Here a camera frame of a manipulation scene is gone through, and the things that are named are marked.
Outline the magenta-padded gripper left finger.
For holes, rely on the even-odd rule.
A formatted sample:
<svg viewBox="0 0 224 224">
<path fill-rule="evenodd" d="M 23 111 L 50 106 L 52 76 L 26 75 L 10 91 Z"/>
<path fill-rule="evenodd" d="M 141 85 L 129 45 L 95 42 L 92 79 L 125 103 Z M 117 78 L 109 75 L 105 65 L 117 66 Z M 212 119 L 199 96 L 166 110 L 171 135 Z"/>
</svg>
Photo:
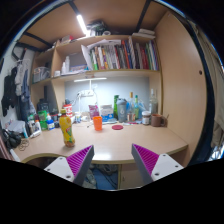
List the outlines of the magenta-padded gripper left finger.
<svg viewBox="0 0 224 224">
<path fill-rule="evenodd" d="M 81 186 L 93 156 L 94 146 L 90 145 L 67 158 L 58 157 L 45 168 L 45 171 Z"/>
</svg>

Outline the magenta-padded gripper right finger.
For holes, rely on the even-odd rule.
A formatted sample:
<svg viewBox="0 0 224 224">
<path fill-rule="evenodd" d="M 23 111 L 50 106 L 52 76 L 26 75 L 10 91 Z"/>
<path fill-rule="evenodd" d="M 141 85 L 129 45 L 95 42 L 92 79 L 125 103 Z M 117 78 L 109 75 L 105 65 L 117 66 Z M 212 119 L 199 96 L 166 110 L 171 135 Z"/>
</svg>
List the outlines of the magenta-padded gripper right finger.
<svg viewBox="0 0 224 224">
<path fill-rule="evenodd" d="M 132 145 L 131 153 L 145 185 L 183 169 L 168 154 L 156 154 L 137 144 Z"/>
</svg>

